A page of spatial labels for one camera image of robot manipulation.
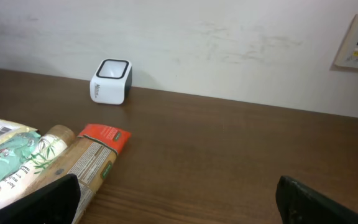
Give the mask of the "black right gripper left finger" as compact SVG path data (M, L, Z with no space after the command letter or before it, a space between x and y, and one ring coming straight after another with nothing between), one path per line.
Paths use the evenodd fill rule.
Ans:
M0 224L71 224L80 195L76 175L67 174L0 209Z

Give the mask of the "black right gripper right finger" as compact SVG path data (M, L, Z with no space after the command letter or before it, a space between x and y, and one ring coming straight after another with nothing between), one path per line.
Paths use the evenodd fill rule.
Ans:
M275 199L283 224L358 224L358 213L287 175Z

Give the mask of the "white hair product tube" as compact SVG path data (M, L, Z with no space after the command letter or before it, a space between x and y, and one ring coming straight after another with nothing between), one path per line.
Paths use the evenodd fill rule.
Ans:
M56 125L35 142L34 150L20 166L0 180L0 209L23 197L30 186L52 162L73 142L74 132L66 126Z

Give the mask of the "orange pasta packet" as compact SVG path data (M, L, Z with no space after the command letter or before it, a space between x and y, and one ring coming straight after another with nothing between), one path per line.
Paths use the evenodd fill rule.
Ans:
M53 160L21 196L25 197L64 175L74 174L81 192L73 219L73 223L78 223L130 137L130 132L119 128L87 124L73 143Z

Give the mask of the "teal snack pouch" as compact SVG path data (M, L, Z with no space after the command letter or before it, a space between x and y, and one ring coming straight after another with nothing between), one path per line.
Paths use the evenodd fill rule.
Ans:
M33 153L40 137L36 131L17 133L0 144L0 181L20 168Z

